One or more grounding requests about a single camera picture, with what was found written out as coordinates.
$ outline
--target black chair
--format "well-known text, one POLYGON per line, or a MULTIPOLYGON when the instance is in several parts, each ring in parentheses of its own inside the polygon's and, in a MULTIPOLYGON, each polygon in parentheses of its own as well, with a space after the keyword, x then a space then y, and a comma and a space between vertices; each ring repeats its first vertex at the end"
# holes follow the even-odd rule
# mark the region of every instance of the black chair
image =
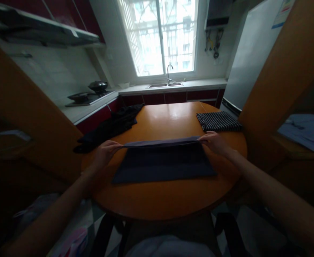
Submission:
MULTIPOLYGON (((104 257, 108 242, 115 226, 117 231, 122 235, 119 245, 118 257, 123 257, 125 244, 130 233, 131 223, 126 222, 125 226, 121 220, 105 214, 103 217, 97 235, 95 237, 90 257, 104 257)), ((236 219, 231 213, 219 213, 217 215, 216 225, 214 227, 215 234, 218 236, 225 231, 228 249, 232 257, 250 256, 244 247, 242 237, 236 219)))

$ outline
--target striped cloth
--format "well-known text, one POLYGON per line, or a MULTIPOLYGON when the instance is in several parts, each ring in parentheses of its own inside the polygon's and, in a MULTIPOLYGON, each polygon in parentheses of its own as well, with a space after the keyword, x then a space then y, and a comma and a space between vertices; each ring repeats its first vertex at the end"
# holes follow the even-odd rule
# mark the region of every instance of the striped cloth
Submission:
POLYGON ((242 125, 224 111, 196 114, 196 117, 204 132, 242 130, 242 125))

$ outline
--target forearm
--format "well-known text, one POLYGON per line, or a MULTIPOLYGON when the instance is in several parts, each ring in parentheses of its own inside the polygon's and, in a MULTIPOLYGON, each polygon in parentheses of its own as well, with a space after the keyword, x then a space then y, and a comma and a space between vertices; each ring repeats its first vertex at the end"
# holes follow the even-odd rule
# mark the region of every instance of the forearm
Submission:
POLYGON ((225 157, 238 167, 283 225, 314 251, 314 208, 238 152, 229 151, 225 157))
POLYGON ((46 256, 68 225, 96 175, 90 168, 5 251, 5 256, 46 256))

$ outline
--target electrical outlet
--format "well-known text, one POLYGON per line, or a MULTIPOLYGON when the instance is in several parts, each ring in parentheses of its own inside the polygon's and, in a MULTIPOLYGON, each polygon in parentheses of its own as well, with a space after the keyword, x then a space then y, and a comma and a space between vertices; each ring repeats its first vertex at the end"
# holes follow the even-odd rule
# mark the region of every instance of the electrical outlet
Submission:
POLYGON ((223 63, 222 58, 218 57, 217 59, 214 59, 214 65, 220 65, 223 63))

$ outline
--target faucet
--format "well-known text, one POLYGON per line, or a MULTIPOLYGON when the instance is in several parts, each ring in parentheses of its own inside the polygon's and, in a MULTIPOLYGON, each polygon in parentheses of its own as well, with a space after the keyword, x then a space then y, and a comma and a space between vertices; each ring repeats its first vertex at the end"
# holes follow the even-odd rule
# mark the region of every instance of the faucet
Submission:
POLYGON ((172 78, 169 78, 169 66, 171 66, 172 69, 174 69, 174 67, 173 67, 171 64, 169 64, 168 67, 167 67, 167 71, 168 71, 168 84, 169 84, 170 81, 172 80, 172 78))

